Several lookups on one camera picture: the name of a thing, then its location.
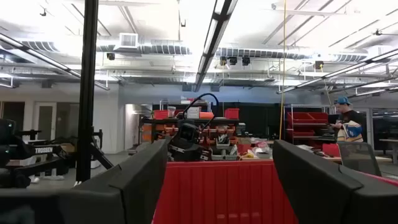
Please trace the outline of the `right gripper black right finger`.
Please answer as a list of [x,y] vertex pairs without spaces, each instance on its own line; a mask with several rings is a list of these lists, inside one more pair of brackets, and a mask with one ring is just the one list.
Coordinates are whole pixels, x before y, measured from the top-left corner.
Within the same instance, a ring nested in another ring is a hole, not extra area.
[[273,161],[299,223],[397,224],[397,182],[276,140]]

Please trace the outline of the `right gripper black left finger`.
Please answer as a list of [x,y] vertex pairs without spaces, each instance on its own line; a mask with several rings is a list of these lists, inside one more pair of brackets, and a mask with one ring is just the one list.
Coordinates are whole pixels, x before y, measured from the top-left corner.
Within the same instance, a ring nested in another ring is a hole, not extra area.
[[161,139],[70,189],[1,191],[1,223],[151,223],[164,183]]

